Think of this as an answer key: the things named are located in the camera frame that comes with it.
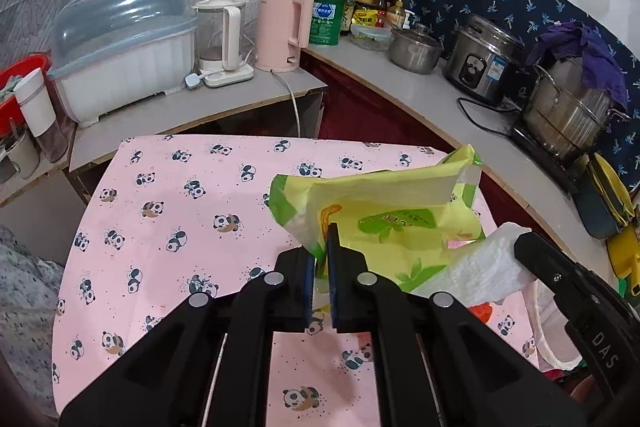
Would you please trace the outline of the white paper towel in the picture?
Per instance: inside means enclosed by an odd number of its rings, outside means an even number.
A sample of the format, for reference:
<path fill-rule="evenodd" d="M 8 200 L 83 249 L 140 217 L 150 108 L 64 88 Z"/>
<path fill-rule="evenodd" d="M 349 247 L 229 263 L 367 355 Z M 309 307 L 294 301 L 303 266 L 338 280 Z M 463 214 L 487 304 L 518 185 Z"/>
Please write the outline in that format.
<path fill-rule="evenodd" d="M 472 307 L 496 303 L 521 291 L 536 280 L 535 275 L 514 256 L 516 240 L 529 232 L 529 228 L 521 225 L 503 223 L 484 241 L 451 251 L 449 265 L 410 294 L 431 297 L 445 291 L 463 306 Z"/>

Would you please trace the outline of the yellow green tissue pack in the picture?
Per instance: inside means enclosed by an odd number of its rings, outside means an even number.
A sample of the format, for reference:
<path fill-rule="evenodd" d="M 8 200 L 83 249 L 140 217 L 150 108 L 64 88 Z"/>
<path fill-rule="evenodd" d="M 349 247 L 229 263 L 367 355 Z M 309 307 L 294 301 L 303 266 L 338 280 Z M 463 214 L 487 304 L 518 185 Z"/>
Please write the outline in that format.
<path fill-rule="evenodd" d="M 331 179 L 278 174 L 269 209 L 319 265 L 335 225 L 341 245 L 363 253 L 370 271 L 413 291 L 449 265 L 450 244 L 484 239 L 473 209 L 481 174 L 469 145 L 421 168 Z"/>

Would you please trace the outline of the red orange plastic bag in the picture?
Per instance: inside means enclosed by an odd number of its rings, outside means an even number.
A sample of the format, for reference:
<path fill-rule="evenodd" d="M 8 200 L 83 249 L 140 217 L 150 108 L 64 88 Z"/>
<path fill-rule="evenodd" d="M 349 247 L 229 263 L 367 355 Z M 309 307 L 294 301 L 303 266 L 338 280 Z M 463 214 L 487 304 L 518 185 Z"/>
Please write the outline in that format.
<path fill-rule="evenodd" d="M 494 312 L 490 303 L 481 303 L 480 305 L 470 306 L 468 310 L 483 324 L 489 323 L 492 312 Z"/>

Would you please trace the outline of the stacked blue yellow basins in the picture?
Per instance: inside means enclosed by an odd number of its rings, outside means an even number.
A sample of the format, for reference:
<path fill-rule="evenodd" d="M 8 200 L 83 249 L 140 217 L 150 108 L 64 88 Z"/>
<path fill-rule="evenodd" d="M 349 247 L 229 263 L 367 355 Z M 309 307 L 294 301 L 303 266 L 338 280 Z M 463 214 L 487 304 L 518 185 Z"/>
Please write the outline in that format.
<path fill-rule="evenodd" d="M 574 204 L 582 224 L 595 239 L 609 239 L 636 220 L 626 186 L 598 153 L 588 155 L 576 186 Z"/>

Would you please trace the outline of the pink panda tablecloth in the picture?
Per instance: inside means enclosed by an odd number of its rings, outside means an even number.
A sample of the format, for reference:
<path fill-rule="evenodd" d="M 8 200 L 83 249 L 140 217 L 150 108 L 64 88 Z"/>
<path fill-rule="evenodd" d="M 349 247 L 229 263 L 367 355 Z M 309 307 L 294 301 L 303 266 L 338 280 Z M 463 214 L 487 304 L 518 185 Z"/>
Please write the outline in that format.
<path fill-rule="evenodd" d="M 55 410 L 194 291 L 235 293 L 297 246 L 268 209 L 276 174 L 334 178 L 444 157 L 426 146 L 260 136 L 127 139 L 81 219 L 58 292 Z M 377 426 L 370 338 L 337 335 L 321 299 L 306 333 L 274 336 L 267 425 Z M 522 294 L 491 306 L 487 325 L 538 369 Z M 303 388 L 318 407 L 286 407 Z"/>

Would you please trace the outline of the black induction cooker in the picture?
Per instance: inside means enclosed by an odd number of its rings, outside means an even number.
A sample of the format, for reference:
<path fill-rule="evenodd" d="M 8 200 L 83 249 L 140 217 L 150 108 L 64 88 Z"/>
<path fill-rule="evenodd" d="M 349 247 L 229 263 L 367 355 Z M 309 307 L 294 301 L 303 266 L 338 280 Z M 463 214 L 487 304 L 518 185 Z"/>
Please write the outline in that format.
<path fill-rule="evenodd" d="M 578 192 L 578 181 L 585 170 L 582 157 L 573 161 L 557 158 L 538 142 L 520 120 L 514 122 L 509 131 L 509 139 L 564 193 L 573 196 Z"/>

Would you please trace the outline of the large steel steamer pot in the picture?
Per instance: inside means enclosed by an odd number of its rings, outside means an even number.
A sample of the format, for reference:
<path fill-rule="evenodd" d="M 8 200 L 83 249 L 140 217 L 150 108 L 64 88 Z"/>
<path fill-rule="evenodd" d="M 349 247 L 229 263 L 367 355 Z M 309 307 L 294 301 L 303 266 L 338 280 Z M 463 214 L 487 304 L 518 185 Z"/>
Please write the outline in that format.
<path fill-rule="evenodd" d="M 587 153 L 613 118 L 630 119 L 606 92 L 584 85 L 581 58 L 532 69 L 537 83 L 523 114 L 525 127 L 557 161 L 571 162 Z"/>

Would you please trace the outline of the purple cloth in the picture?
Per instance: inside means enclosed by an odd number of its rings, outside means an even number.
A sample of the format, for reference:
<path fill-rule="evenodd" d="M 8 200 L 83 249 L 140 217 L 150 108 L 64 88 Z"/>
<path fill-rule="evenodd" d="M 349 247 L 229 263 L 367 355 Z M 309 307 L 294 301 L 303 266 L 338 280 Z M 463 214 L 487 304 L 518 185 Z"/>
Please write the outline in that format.
<path fill-rule="evenodd" d="M 581 22 L 562 22 L 549 26 L 538 36 L 525 64 L 537 64 L 546 55 L 555 60 L 582 59 L 582 84 L 588 89 L 605 92 L 623 109 L 628 108 L 625 78 L 605 42 Z"/>

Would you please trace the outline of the steel rice cooker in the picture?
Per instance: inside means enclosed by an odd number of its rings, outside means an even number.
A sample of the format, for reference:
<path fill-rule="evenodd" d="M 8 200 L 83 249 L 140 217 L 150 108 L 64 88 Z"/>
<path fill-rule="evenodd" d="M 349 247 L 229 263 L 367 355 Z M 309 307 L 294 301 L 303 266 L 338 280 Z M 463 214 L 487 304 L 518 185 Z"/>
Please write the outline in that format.
<path fill-rule="evenodd" d="M 444 75 L 460 90 L 481 102 L 497 106 L 510 66 L 518 65 L 524 46 L 497 24 L 471 14 L 456 32 L 456 42 Z"/>

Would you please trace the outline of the red plastic basin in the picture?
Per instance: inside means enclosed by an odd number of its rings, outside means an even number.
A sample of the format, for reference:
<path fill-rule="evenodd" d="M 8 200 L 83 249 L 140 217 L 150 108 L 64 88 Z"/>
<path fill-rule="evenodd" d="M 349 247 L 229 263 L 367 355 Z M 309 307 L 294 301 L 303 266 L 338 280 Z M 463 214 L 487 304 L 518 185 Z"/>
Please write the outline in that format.
<path fill-rule="evenodd" d="M 25 118 L 14 96 L 17 83 L 33 70 L 40 68 L 43 78 L 47 78 L 47 71 L 51 67 L 48 54 L 37 53 L 26 56 L 1 72 L 1 104 L 0 104 L 0 136 L 10 135 L 13 128 L 22 127 Z"/>

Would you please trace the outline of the white tumbler cup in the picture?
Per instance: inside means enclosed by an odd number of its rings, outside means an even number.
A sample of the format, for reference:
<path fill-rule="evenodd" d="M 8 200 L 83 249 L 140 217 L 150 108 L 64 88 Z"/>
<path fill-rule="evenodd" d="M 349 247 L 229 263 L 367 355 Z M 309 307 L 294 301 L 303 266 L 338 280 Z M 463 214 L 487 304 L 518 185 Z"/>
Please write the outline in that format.
<path fill-rule="evenodd" d="M 38 67 L 23 77 L 13 93 L 41 152 L 54 164 L 65 154 L 68 144 L 56 118 L 42 69 Z"/>

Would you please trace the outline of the white glass kettle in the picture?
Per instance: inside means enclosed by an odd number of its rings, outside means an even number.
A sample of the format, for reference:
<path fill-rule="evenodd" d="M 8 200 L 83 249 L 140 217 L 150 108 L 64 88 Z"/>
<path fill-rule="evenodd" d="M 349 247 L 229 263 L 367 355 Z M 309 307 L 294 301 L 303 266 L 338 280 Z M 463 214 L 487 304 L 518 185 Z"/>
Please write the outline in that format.
<path fill-rule="evenodd" d="M 253 78 L 250 56 L 254 44 L 245 37 L 245 0 L 201 0 L 195 34 L 196 68 L 201 82 L 221 88 Z"/>

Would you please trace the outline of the dark sauce bottle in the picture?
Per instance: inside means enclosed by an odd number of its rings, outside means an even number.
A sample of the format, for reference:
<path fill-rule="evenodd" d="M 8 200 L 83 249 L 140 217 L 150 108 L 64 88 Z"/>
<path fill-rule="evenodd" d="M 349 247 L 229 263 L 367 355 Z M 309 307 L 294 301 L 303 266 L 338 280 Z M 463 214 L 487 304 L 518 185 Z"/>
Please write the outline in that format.
<path fill-rule="evenodd" d="M 375 0 L 374 2 L 376 7 L 376 23 L 375 26 L 382 28 L 386 23 L 386 13 L 387 13 L 387 0 Z"/>

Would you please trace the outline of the yellow label jar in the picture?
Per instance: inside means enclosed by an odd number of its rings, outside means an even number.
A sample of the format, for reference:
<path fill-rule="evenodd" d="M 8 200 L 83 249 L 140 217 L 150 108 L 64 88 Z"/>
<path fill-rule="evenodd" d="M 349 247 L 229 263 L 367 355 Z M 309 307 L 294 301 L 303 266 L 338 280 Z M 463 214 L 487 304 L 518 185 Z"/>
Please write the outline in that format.
<path fill-rule="evenodd" d="M 378 26 L 378 6 L 375 0 L 354 0 L 352 24 L 358 26 Z"/>

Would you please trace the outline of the pink electric kettle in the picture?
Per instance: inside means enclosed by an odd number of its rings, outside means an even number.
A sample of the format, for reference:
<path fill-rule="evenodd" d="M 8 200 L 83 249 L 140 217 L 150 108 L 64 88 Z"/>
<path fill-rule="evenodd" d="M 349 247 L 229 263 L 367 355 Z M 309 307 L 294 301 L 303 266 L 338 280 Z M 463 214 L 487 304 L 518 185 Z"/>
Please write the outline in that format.
<path fill-rule="evenodd" d="M 260 0 L 255 66 L 264 72 L 293 72 L 309 44 L 314 0 Z"/>

